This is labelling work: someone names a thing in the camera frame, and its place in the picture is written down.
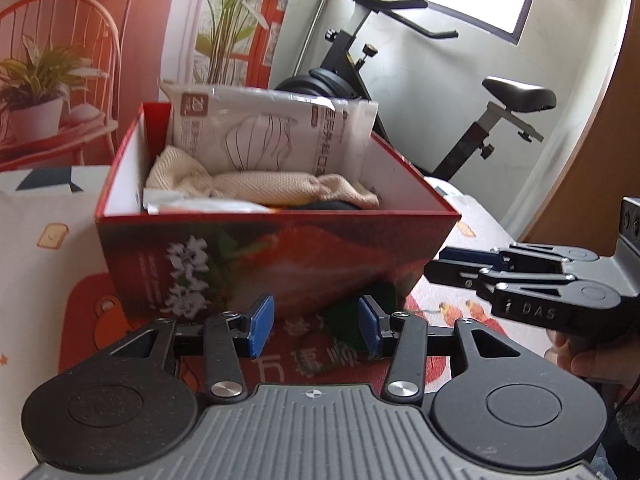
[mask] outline gray ridged plate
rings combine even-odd
[[[368,386],[261,385],[213,406],[164,458],[128,472],[89,476],[42,465],[26,480],[506,480],[455,455],[419,410],[387,404]],[[596,480],[585,465],[529,480]]]

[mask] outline human hand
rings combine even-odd
[[[559,367],[592,380],[620,384],[617,400],[623,399],[634,386],[640,375],[640,336],[633,330],[623,336],[613,346],[573,354],[567,336],[548,330],[552,347],[546,351],[545,358]],[[640,388],[628,402],[640,400]]]

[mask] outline potted plant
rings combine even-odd
[[[92,68],[90,59],[71,46],[41,50],[29,36],[22,38],[26,60],[0,60],[0,114],[9,122],[20,143],[57,134],[65,100],[73,91],[87,91],[89,79],[108,74]]]
[[[264,16],[250,0],[206,0],[211,14],[211,28],[200,32],[195,49],[209,58],[209,69],[194,71],[196,81],[206,84],[231,84],[236,66],[231,59],[236,45],[249,38],[255,27],[268,29]]]

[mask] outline window frame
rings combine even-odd
[[[437,10],[447,16],[452,16],[453,18],[457,18],[458,20],[462,20],[463,22],[467,22],[475,27],[481,28],[482,30],[486,30],[487,32],[493,34],[494,36],[498,36],[502,40],[509,41],[513,44],[518,44],[520,41],[520,37],[522,36],[522,31],[524,30],[525,23],[527,22],[527,18],[529,17],[529,12],[531,10],[531,4],[533,0],[524,0],[522,4],[522,8],[520,9],[520,15],[518,16],[518,21],[516,22],[516,26],[513,32],[507,32],[506,30],[502,30],[501,28],[495,27],[495,25],[491,25],[490,23],[483,22],[478,18],[474,18],[473,16],[469,16],[464,12],[459,12],[455,9],[450,9],[449,7],[441,6],[439,4],[434,4],[429,2],[429,8],[433,10]]]

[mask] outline exercise bike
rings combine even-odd
[[[360,70],[367,59],[373,58],[378,51],[371,44],[366,44],[362,49],[363,57],[354,61],[350,55],[350,49],[372,12],[381,12],[429,40],[450,40],[459,36],[456,30],[432,32],[396,12],[406,9],[426,9],[429,6],[426,0],[353,0],[356,4],[355,10],[348,24],[339,32],[330,29],[324,36],[332,45],[322,64],[318,68],[310,70],[308,75],[299,75],[297,72],[326,1],[321,1],[318,13],[310,26],[296,65],[296,74],[280,83],[276,90],[371,101],[371,95],[360,76]],[[540,112],[555,108],[557,100],[553,91],[497,77],[486,78],[482,85],[501,102],[502,106],[489,102],[486,111],[469,127],[434,171],[427,171],[414,164],[425,176],[448,181],[477,150],[480,151],[480,155],[484,159],[491,156],[495,148],[486,142],[486,139],[500,119],[505,119],[517,126],[519,136],[526,142],[533,142],[534,139],[543,142],[544,137],[533,126],[516,117],[513,113]],[[380,116],[376,117],[373,131],[391,144]]]

